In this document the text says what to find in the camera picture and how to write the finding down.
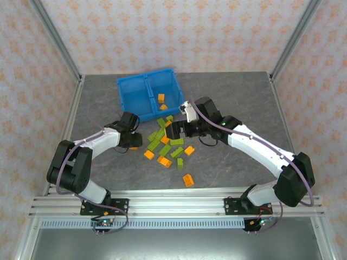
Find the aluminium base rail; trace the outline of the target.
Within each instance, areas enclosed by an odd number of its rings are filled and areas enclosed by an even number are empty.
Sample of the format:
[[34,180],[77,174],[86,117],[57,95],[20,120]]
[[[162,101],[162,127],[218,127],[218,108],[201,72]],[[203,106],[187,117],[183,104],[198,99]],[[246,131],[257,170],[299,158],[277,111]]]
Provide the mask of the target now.
[[[239,197],[240,188],[186,188],[177,190],[114,191],[112,197],[129,200],[131,218],[223,217],[224,199]],[[35,217],[77,217],[81,201],[75,196],[57,194],[35,197],[29,211]]]

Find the grey metal panel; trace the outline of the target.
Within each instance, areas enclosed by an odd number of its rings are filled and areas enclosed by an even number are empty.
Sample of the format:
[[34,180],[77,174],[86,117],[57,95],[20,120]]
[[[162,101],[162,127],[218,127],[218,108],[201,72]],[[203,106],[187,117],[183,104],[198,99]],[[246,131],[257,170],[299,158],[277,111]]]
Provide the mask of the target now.
[[41,230],[30,260],[322,260],[305,225],[261,234],[237,229]]

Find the aluminium corner post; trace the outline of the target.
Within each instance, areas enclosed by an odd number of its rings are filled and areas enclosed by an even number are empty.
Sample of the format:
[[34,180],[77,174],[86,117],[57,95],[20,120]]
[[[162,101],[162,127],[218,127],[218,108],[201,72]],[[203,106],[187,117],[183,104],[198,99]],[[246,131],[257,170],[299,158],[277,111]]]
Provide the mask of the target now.
[[58,53],[61,55],[65,65],[67,66],[69,72],[72,74],[78,82],[82,81],[82,74],[79,72],[75,62],[73,61],[66,45],[64,44],[56,26],[54,25],[52,19],[49,16],[48,11],[44,7],[41,0],[28,0],[37,16],[41,20],[46,32],[52,39]]
[[323,0],[309,0],[307,7],[305,8],[301,18],[295,26],[293,33],[291,34],[283,52],[281,53],[277,63],[275,64],[272,72],[269,74],[269,78],[272,82],[275,82],[279,78],[283,68],[291,57],[291,54],[295,50],[299,40],[302,38],[305,30],[309,26],[309,23],[313,19]]

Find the small circuit board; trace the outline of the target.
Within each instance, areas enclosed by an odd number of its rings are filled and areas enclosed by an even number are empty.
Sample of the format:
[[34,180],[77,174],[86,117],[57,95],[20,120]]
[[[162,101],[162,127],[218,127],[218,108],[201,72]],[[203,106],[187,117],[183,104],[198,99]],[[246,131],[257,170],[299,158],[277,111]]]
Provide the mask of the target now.
[[113,226],[113,218],[92,218],[91,219],[91,227],[92,230],[97,234],[105,235],[107,234],[110,230],[111,227]]
[[262,227],[264,227],[267,223],[270,223],[274,220],[273,217],[266,217],[266,218],[245,218],[244,219],[244,225],[243,231],[250,234],[258,233]]

